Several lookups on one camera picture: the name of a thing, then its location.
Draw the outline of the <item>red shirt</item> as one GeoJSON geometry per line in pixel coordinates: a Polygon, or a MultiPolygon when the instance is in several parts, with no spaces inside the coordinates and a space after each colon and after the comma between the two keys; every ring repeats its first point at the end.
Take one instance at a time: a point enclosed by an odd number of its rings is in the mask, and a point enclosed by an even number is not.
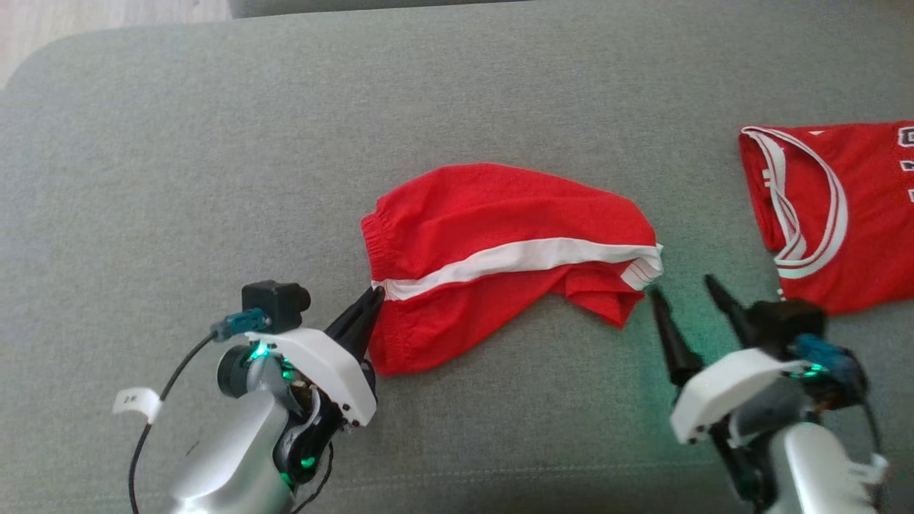
{"type": "Polygon", "coordinates": [[[499,163],[409,180],[379,198],[361,230],[384,293],[369,352],[385,376],[461,357],[546,295],[623,328],[665,270],[629,198],[499,163]]]}

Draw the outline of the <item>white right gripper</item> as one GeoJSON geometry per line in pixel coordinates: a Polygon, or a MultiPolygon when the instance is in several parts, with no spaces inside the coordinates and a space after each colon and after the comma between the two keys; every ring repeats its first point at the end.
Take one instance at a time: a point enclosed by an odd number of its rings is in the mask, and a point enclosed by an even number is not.
{"type": "MultiPolygon", "coordinates": [[[[742,303],[713,274],[704,276],[704,284],[740,345],[758,345],[757,330],[750,324],[742,303]]],[[[662,290],[653,287],[648,297],[669,381],[682,388],[670,416],[673,433],[681,445],[706,439],[705,429],[756,397],[778,378],[803,372],[809,365],[804,359],[780,361],[761,349],[749,348],[731,352],[705,368],[704,358],[688,345],[673,320],[671,306],[662,290]]]]}

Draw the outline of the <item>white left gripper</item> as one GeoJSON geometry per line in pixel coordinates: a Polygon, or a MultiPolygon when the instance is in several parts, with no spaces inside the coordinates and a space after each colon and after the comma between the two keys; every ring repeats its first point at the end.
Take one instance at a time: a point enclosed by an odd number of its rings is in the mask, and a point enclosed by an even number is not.
{"type": "Polygon", "coordinates": [[[366,358],[385,298],[384,288],[369,288],[324,332],[295,328],[281,334],[248,332],[247,338],[264,343],[287,358],[326,394],[330,403],[339,407],[348,424],[367,426],[376,413],[378,401],[359,359],[366,358]],[[351,348],[352,355],[345,348],[351,348]]]}

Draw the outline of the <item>red jersey with white trim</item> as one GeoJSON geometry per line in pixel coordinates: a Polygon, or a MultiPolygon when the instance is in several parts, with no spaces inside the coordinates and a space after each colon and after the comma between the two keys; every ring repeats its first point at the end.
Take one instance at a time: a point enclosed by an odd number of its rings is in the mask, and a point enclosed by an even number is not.
{"type": "Polygon", "coordinates": [[[780,298],[832,316],[914,299],[914,120],[746,126],[738,147],[780,298]]]}

